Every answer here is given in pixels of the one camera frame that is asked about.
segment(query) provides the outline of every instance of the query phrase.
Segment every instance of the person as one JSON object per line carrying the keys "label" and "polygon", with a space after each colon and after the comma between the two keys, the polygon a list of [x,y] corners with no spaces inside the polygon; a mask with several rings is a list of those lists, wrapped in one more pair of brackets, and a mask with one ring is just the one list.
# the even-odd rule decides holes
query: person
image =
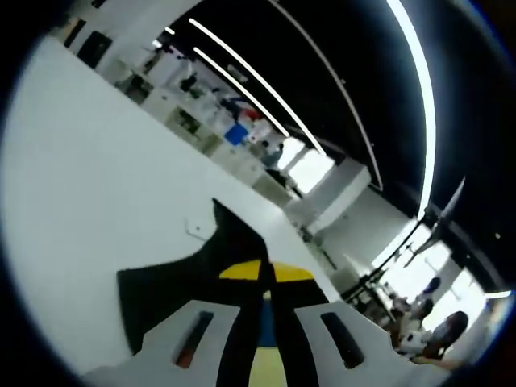
{"label": "person", "polygon": [[195,85],[196,82],[197,82],[197,73],[193,73],[192,75],[183,79],[179,83],[179,88],[186,93],[192,88],[193,85]]}
{"label": "person", "polygon": [[422,357],[441,360],[444,352],[466,331],[468,322],[468,315],[461,310],[448,316],[432,332]]}
{"label": "person", "polygon": [[228,111],[231,117],[238,122],[240,113],[242,112],[242,108],[238,105],[237,102],[242,102],[243,98],[241,97],[233,97],[233,98],[221,98],[220,106]]}
{"label": "person", "polygon": [[261,158],[261,162],[267,167],[267,169],[274,169],[277,165],[277,162],[280,160],[281,156],[283,156],[283,144],[279,144],[277,149],[271,153],[270,155],[265,155]]}
{"label": "person", "polygon": [[427,287],[419,294],[415,299],[414,302],[412,302],[412,305],[410,306],[410,312],[412,314],[417,314],[418,309],[421,308],[427,308],[425,304],[428,302],[432,303],[432,306],[434,305],[434,293],[435,291],[441,286],[441,279],[439,277],[434,277],[431,279]]}
{"label": "person", "polygon": [[261,114],[257,110],[251,109],[249,107],[244,107],[242,109],[241,115],[247,116],[252,122],[256,122],[261,119]]}
{"label": "person", "polygon": [[468,329],[465,337],[460,336],[443,359],[417,356],[415,364],[433,364],[448,371],[469,368],[477,363],[496,339],[500,326],[511,316],[511,303],[488,300],[485,310]]}
{"label": "person", "polygon": [[251,140],[250,140],[251,146],[249,148],[249,151],[251,152],[251,154],[254,157],[256,157],[256,159],[261,160],[262,157],[264,157],[265,155],[268,154],[268,152],[267,152],[268,141],[261,140],[256,143],[254,143],[254,141],[256,141],[256,139],[253,140],[253,138],[251,137]]}
{"label": "person", "polygon": [[434,302],[427,299],[414,311],[406,311],[397,317],[396,322],[389,327],[393,348],[400,347],[403,338],[411,332],[420,331],[422,329],[422,321],[433,309]]}

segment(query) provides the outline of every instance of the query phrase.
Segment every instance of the ceiling light strip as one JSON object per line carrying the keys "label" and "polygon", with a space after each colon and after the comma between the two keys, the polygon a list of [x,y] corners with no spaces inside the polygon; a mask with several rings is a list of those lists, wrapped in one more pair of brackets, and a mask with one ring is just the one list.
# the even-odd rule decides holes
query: ceiling light strip
{"label": "ceiling light strip", "polygon": [[194,51],[206,62],[208,62],[214,69],[216,69],[219,73],[221,73],[234,87],[236,87],[243,95],[245,95],[259,110],[261,110],[271,122],[276,125],[276,127],[280,130],[281,133],[285,137],[290,137],[290,134],[287,130],[279,123],[277,119],[267,110],[265,107],[258,102],[256,98],[253,97],[251,93],[248,92],[236,79],[233,78],[226,70],[224,70],[221,66],[219,66],[213,59],[207,56],[203,51],[199,48],[193,48]]}
{"label": "ceiling light strip", "polygon": [[285,102],[285,100],[277,93],[277,91],[239,54],[235,52],[231,47],[229,47],[225,42],[223,42],[216,34],[208,30],[202,24],[200,24],[197,20],[189,19],[189,22],[192,23],[196,28],[202,31],[204,34],[209,36],[215,43],[217,43],[220,47],[224,48],[231,56],[233,56],[248,72],[250,72],[256,80],[258,80],[261,85],[267,89],[267,91],[280,103],[281,106],[286,110],[286,112],[292,117],[294,122],[301,128],[303,133],[308,137],[314,147],[323,155],[326,153],[323,150],[321,144],[315,139],[314,135],[308,130],[306,125],[301,121],[297,114],[294,113],[292,108]]}
{"label": "ceiling light strip", "polygon": [[378,186],[377,188],[380,191],[383,191],[384,185],[381,180],[380,176],[380,170],[378,168],[377,158],[374,156],[374,152],[372,151],[372,145],[369,141],[368,134],[364,129],[364,124],[362,123],[362,120],[360,119],[360,116],[358,115],[358,111],[356,111],[355,105],[353,104],[353,101],[351,97],[349,96],[349,93],[347,92],[346,88],[343,86],[343,82],[340,79],[340,77],[337,75],[337,72],[331,67],[330,61],[324,56],[321,49],[318,47],[318,45],[312,40],[310,35],[304,30],[303,27],[301,27],[301,24],[298,23],[296,19],[293,18],[293,16],[285,10],[282,6],[280,6],[276,0],[267,0],[271,3],[272,6],[274,6],[278,11],[280,11],[296,28],[297,30],[303,35],[303,37],[306,39],[306,41],[310,44],[310,46],[314,49],[315,53],[319,57],[319,59],[324,63],[326,66],[328,72],[330,73],[331,77],[335,81],[335,84],[339,88],[340,92],[344,96],[344,99],[347,102],[347,105],[349,106],[349,109],[352,111],[353,117],[355,118],[356,125],[360,129],[360,133],[362,133],[362,137],[364,138],[365,146],[368,149],[369,157],[372,161],[372,167],[374,168],[374,173],[377,176]]}
{"label": "ceiling light strip", "polygon": [[511,295],[511,291],[507,290],[505,292],[487,293],[485,295],[485,298],[487,298],[489,300],[494,300],[494,299],[498,299],[498,298],[509,297],[510,295]]}
{"label": "ceiling light strip", "polygon": [[419,202],[418,210],[418,219],[421,219],[425,214],[425,209],[427,208],[428,203],[430,202],[430,193],[432,182],[434,180],[436,137],[434,91],[432,89],[427,60],[425,59],[421,42],[418,39],[418,34],[416,33],[414,25],[410,21],[409,15],[406,13],[400,0],[386,1],[394,13],[397,22],[403,30],[403,35],[405,35],[405,39],[409,44],[410,52],[418,72],[419,84],[422,93],[422,103],[425,110],[427,153],[425,155],[425,175],[423,178],[421,201]]}

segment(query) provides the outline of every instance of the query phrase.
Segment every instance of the white wall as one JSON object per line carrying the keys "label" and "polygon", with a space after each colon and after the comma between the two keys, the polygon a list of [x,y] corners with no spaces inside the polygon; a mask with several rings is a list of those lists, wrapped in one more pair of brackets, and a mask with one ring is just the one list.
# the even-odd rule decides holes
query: white wall
{"label": "white wall", "polygon": [[285,210],[294,222],[312,227],[315,233],[337,219],[370,181],[367,168],[347,158],[332,168],[302,200],[292,202]]}
{"label": "white wall", "polygon": [[446,360],[474,361],[489,346],[490,312],[486,307],[478,319],[465,331],[444,355]]}
{"label": "white wall", "polygon": [[116,272],[196,252],[217,198],[258,232],[271,260],[310,270],[339,296],[280,208],[225,173],[45,39],[18,84],[0,164],[2,237],[19,296],[73,371],[130,356]]}
{"label": "white wall", "polygon": [[322,231],[322,247],[337,267],[346,266],[345,256],[367,267],[408,220],[400,210],[367,188],[335,223]]}
{"label": "white wall", "polygon": [[72,16],[85,20],[86,24],[73,40],[70,51],[77,53],[93,31],[99,31],[111,39],[120,36],[153,2],[156,0],[109,0],[98,9],[90,4],[74,7]]}
{"label": "white wall", "polygon": [[315,221],[309,225],[310,232],[314,235],[316,232],[322,230],[325,227],[329,227],[335,220],[339,218],[341,214],[364,192],[371,182],[371,175],[368,169],[350,159],[347,158],[335,171],[337,179],[332,179],[333,173],[327,181],[324,181],[317,188],[318,192],[321,190],[335,189],[336,186],[342,186],[342,191],[336,196],[335,199],[331,200],[331,204],[322,212],[319,213]]}
{"label": "white wall", "polygon": [[450,258],[447,263],[439,270],[439,278],[441,286],[434,292],[433,299],[437,303],[438,300],[450,289],[453,281],[459,276],[462,269]]}
{"label": "white wall", "polygon": [[125,29],[117,33],[113,44],[98,63],[97,71],[103,73],[110,62],[127,50],[128,47],[147,47],[166,26],[176,21],[201,0],[152,0],[144,2],[147,6],[130,23],[124,23]]}

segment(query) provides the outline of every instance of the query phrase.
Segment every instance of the office room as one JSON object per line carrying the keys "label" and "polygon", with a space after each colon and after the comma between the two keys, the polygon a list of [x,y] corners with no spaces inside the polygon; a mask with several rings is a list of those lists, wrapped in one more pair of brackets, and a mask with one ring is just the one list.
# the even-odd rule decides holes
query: office room
{"label": "office room", "polygon": [[508,372],[502,3],[41,5],[6,94],[8,350],[95,386]]}

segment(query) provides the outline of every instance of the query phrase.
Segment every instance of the table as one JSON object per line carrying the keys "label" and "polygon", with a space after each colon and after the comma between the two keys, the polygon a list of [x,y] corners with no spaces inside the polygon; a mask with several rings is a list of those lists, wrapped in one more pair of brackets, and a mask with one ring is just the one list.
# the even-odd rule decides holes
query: table
{"label": "table", "polygon": [[392,308],[392,302],[387,298],[385,299],[385,295],[381,292],[381,290],[377,289],[374,286],[369,286],[365,284],[366,291],[369,296],[373,299],[373,301],[380,306],[380,308],[384,311],[384,313],[389,317],[389,320],[393,323],[396,321],[396,318],[393,316],[393,313],[390,311]]}
{"label": "table", "polygon": [[283,211],[213,164],[44,39],[19,83],[3,138],[2,216],[19,295],[78,373],[131,355],[115,274],[178,260],[214,230],[212,198],[265,240],[273,261],[310,270],[339,299]]}
{"label": "table", "polygon": [[115,60],[118,63],[120,63],[123,67],[125,67],[127,70],[131,71],[133,74],[142,78],[148,84],[153,85],[151,78],[147,74],[145,74],[141,69],[136,68],[133,64],[128,63],[122,58],[116,58]]}
{"label": "table", "polygon": [[[225,110],[216,110],[215,106],[207,110],[203,103],[203,98],[194,100],[177,87],[155,87],[141,104],[141,108],[246,185],[254,185],[265,175],[263,164],[248,149],[236,147],[224,137],[227,130],[234,125],[233,118]],[[173,120],[173,112],[177,108],[184,110],[201,124],[195,135],[179,127]]]}

